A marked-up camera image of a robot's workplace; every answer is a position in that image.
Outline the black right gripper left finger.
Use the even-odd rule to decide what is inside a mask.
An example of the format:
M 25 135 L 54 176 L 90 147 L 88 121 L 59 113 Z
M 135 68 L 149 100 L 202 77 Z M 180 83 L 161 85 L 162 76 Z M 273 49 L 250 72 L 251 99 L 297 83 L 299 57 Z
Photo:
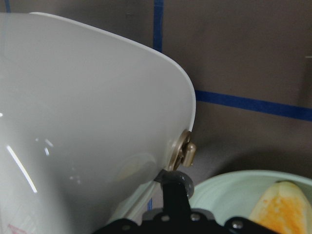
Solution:
M 95 231 L 96 234 L 177 234 L 179 233 L 179 183 L 162 185 L 163 207 L 147 211 L 138 225 L 118 219 Z

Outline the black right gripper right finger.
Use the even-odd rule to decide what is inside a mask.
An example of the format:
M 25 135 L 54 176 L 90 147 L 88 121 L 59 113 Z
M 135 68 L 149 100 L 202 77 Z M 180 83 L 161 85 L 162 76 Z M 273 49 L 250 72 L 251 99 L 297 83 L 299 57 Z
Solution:
M 272 234 L 273 231 L 242 217 L 230 218 L 223 226 L 206 210 L 191 209 L 185 185 L 177 184 L 177 223 L 191 234 Z

